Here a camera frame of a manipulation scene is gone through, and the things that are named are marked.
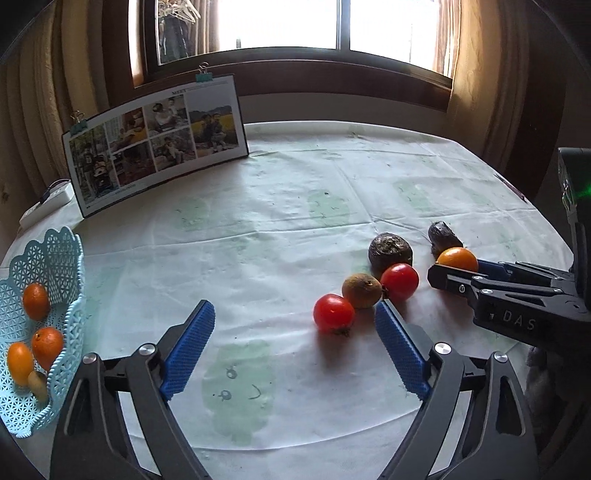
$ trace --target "silver screw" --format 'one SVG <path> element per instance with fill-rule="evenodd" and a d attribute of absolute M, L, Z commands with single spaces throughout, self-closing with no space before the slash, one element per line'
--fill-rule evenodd
<path fill-rule="evenodd" d="M 501 353 L 501 352 L 495 352 L 493 354 L 493 357 L 495 358 L 495 360 L 497 362 L 501 362 L 502 364 L 507 363 L 507 360 L 509 360 L 509 358 L 504 353 Z"/>
<path fill-rule="evenodd" d="M 96 362 L 96 353 L 87 353 L 82 357 L 82 363 L 90 365 Z"/>
<path fill-rule="evenodd" d="M 145 343 L 141 347 L 139 347 L 139 354 L 141 356 L 149 356 L 152 355 L 156 351 L 156 347 L 151 343 Z"/>
<path fill-rule="evenodd" d="M 435 345 L 435 351 L 439 353 L 439 355 L 448 355 L 452 352 L 452 347 L 446 343 L 438 343 Z"/>

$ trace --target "photograph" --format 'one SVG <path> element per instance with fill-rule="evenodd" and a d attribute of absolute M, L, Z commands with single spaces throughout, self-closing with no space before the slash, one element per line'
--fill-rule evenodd
<path fill-rule="evenodd" d="M 144 116 L 151 137 L 189 124 L 183 95 L 149 103 L 144 107 Z"/>
<path fill-rule="evenodd" d="M 70 151 L 86 203 L 119 188 L 102 124 L 71 139 Z"/>
<path fill-rule="evenodd" d="M 180 165 L 196 158 L 190 128 L 183 128 L 182 130 L 170 132 L 166 135 L 160 135 L 159 137 L 153 138 L 151 143 L 157 171 L 174 167 L 175 165 Z"/>
<path fill-rule="evenodd" d="M 230 103 L 233 93 L 226 84 L 187 94 L 191 131 L 197 156 L 204 157 L 238 146 L 236 125 Z"/>
<path fill-rule="evenodd" d="M 116 116 L 105 122 L 111 153 L 115 153 L 147 138 L 144 113 L 141 108 Z"/>
<path fill-rule="evenodd" d="M 148 142 L 116 153 L 113 158 L 119 185 L 129 185 L 156 172 Z"/>

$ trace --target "basket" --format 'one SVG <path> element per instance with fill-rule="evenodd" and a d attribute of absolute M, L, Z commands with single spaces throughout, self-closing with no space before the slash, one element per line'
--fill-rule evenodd
<path fill-rule="evenodd" d="M 49 293 L 51 310 L 43 322 L 33 322 L 22 308 L 22 292 L 33 282 Z M 43 243 L 29 242 L 25 252 L 10 262 L 9 277 L 0 280 L 0 417 L 17 438 L 47 427 L 59 414 L 82 358 L 84 304 L 82 243 L 68 227 L 48 230 Z M 47 326 L 64 335 L 64 346 L 47 376 L 45 406 L 29 389 L 15 384 L 6 356 L 12 343 L 30 347 L 33 334 Z"/>

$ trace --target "tomato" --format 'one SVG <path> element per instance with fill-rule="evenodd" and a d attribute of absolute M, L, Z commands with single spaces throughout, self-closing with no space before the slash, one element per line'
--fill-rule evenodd
<path fill-rule="evenodd" d="M 437 263 L 478 273 L 478 259 L 467 248 L 448 248 L 439 255 Z"/>
<path fill-rule="evenodd" d="M 418 273 L 406 263 L 397 263 L 382 274 L 380 283 L 385 297 L 393 302 L 405 301 L 413 296 L 418 287 Z"/>
<path fill-rule="evenodd" d="M 354 316 L 351 303 L 334 293 L 324 295 L 314 305 L 314 321 L 318 330 L 324 333 L 348 333 Z"/>

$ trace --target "binder clip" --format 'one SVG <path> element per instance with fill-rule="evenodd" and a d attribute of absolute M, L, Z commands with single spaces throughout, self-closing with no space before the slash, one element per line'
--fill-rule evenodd
<path fill-rule="evenodd" d="M 195 81 L 197 83 L 211 82 L 213 80 L 213 73 L 207 71 L 209 63 L 204 61 L 199 64 L 199 73 L 195 75 Z"/>
<path fill-rule="evenodd" d="M 70 115 L 70 118 L 74 120 L 74 125 L 70 128 L 70 135 L 79 134 L 88 128 L 88 123 L 84 119 L 84 114 L 79 110 L 74 111 L 74 113 Z"/>

